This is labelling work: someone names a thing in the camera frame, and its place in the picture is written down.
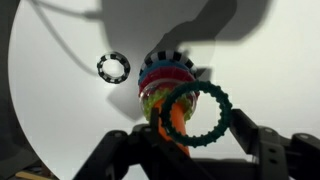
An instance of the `teal ring toy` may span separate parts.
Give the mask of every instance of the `teal ring toy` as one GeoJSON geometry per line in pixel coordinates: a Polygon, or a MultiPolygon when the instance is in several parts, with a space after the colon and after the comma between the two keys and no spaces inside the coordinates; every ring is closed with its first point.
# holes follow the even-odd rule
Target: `teal ring toy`
{"type": "Polygon", "coordinates": [[[224,93],[220,86],[215,86],[208,82],[193,81],[187,82],[176,87],[166,98],[162,104],[162,111],[160,117],[162,119],[162,127],[166,130],[168,136],[174,141],[184,146],[206,146],[209,143],[216,142],[218,138],[224,135],[224,132],[230,125],[231,120],[231,108],[232,104],[229,102],[228,94],[224,93]],[[170,111],[173,103],[183,94],[191,91],[203,91],[204,93],[210,93],[211,97],[215,97],[216,101],[220,104],[221,109],[218,125],[214,127],[212,131],[209,131],[206,135],[200,137],[189,137],[188,135],[182,135],[177,132],[176,128],[172,126],[170,111]]]}

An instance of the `white curved backdrop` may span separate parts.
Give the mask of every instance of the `white curved backdrop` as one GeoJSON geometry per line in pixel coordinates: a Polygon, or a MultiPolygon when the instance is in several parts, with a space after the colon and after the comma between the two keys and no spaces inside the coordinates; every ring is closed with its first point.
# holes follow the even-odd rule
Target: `white curved backdrop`
{"type": "MultiPolygon", "coordinates": [[[[232,18],[217,36],[186,38],[175,46],[196,65],[211,69],[204,80],[221,85],[234,107],[257,124],[287,137],[295,132],[320,137],[320,3],[261,0],[267,3],[253,6],[264,11],[257,20],[249,13],[257,13],[248,9],[252,2],[237,2],[234,16],[230,10],[232,18]]],[[[137,97],[141,61],[165,33],[197,19],[206,3],[21,1],[9,52],[11,94],[28,140],[60,179],[76,174],[106,132],[129,133],[145,123],[137,97]],[[96,74],[99,58],[113,50],[132,66],[120,85],[107,84],[96,74]]],[[[216,123],[218,106],[206,97],[187,124],[190,134],[206,133],[216,123]]],[[[230,132],[216,144],[191,148],[191,155],[250,159],[230,132]]],[[[138,167],[126,176],[143,177],[138,167]]]]}

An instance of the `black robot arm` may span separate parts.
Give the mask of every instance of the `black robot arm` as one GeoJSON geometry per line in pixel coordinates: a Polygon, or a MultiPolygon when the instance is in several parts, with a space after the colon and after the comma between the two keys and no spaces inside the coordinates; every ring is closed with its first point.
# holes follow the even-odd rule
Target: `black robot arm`
{"type": "Polygon", "coordinates": [[[240,109],[232,110],[230,131],[253,162],[239,159],[197,159],[158,133],[158,109],[150,124],[107,133],[75,176],[75,180],[118,180],[129,166],[140,164],[151,180],[296,180],[317,179],[320,141],[299,133],[291,139],[257,126],[240,109]]]}

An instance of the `colorful ring stack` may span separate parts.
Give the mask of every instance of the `colorful ring stack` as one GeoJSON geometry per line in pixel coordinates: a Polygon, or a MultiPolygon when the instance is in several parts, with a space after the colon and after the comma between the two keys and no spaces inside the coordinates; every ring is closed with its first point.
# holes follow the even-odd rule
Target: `colorful ring stack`
{"type": "MultiPolygon", "coordinates": [[[[157,100],[165,98],[177,85],[195,81],[196,71],[193,62],[179,52],[167,50],[148,55],[138,80],[139,97],[146,119],[149,120],[151,107],[157,100]]],[[[199,92],[191,92],[178,100],[184,107],[185,121],[190,119],[198,95],[199,92]]]]}

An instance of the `black ring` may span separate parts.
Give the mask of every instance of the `black ring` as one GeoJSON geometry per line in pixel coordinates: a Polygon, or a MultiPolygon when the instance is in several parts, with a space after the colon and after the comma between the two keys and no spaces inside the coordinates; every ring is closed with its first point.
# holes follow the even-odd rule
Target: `black ring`
{"type": "Polygon", "coordinates": [[[110,53],[110,54],[103,55],[100,58],[100,61],[97,64],[97,68],[98,68],[99,76],[103,80],[105,80],[106,82],[113,83],[113,84],[119,84],[119,83],[125,81],[128,78],[129,73],[130,73],[130,69],[131,69],[129,61],[127,60],[127,58],[125,56],[123,56],[122,54],[117,53],[117,52],[113,52],[113,53],[110,53]],[[120,64],[124,68],[123,74],[121,76],[119,76],[119,77],[113,77],[113,76],[110,76],[109,74],[107,74],[106,72],[104,72],[103,71],[103,63],[106,62],[107,60],[119,61],[120,64]]]}
{"type": "Polygon", "coordinates": [[[146,68],[150,67],[154,62],[161,61],[161,60],[177,61],[177,62],[185,65],[190,70],[190,73],[195,78],[197,78],[196,77],[197,68],[193,64],[193,62],[189,58],[187,58],[186,56],[182,55],[181,53],[179,53],[177,51],[172,51],[172,50],[160,51],[160,52],[156,52],[156,53],[148,55],[145,58],[142,66],[140,68],[139,75],[141,75],[143,73],[143,71],[146,68]]]}

